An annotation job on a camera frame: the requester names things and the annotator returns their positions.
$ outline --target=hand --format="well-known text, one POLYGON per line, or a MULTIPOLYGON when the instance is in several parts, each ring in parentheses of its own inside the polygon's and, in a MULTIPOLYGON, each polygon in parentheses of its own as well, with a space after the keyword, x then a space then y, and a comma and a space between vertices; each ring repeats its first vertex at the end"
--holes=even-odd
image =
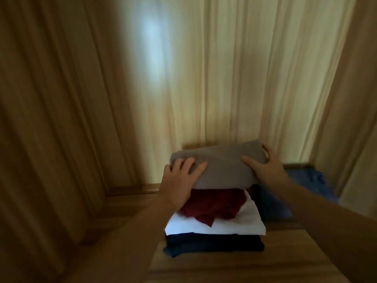
POLYGON ((177 159, 172 169, 170 165, 165 166, 158 195, 172 204, 175 211, 179 210, 189 199, 191 188, 208 165, 207 162, 201 163, 189 175, 190 167, 194 162, 194 158, 177 159))
POLYGON ((263 149, 267 151, 268 163, 261 164, 247 156, 242 156, 241 160, 257 174, 259 180, 267 187, 275 187, 290 183, 288 175, 284 171, 283 164, 280 162, 274 149, 271 146, 263 144, 263 149))

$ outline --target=forearm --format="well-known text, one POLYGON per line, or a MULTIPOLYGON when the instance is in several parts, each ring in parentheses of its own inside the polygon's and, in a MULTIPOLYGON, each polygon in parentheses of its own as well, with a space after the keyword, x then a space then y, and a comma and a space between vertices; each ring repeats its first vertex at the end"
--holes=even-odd
POLYGON ((173 213, 174 207, 158 196, 130 222, 96 243, 87 262, 66 282, 141 282, 173 213))
POLYGON ((377 278, 377 223, 295 183, 270 187, 352 282, 377 278))

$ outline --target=gray towel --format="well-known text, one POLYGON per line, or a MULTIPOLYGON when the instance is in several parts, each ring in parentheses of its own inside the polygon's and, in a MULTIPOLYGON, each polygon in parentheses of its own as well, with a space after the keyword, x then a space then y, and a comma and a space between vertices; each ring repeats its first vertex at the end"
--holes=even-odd
POLYGON ((196 166, 207 161, 208 167, 194 185, 194 189, 247 189, 259 181, 251 168, 241 161, 241 156, 248 156, 265 164, 261 141, 253 140, 239 144, 203 147, 193 150, 184 150, 173 153, 170 164, 179 158, 195 158, 196 166))

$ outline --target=right hand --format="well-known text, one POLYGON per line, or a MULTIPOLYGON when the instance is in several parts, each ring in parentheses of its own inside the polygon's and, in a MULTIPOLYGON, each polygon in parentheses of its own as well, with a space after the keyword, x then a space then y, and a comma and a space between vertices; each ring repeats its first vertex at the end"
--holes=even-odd
POLYGON ((284 171, 283 164, 274 149, 270 145, 263 144, 263 149, 267 151, 268 163, 261 164, 247 156, 242 156, 241 160, 252 168, 258 179, 267 187, 275 187, 291 183, 288 175, 284 171))

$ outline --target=stack of folded clothes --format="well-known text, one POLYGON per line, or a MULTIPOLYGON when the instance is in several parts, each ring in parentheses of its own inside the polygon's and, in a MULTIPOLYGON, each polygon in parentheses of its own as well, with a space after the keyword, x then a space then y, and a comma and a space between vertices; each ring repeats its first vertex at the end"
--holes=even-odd
POLYGON ((266 162, 259 140, 172 155, 171 163, 178 158, 194 157, 196 164, 208 161, 209 165, 191 190, 189 200, 165 228, 167 255, 264 250, 260 235, 265 235, 266 228, 256 203, 246 191, 258 180, 241 162, 242 155, 266 162))

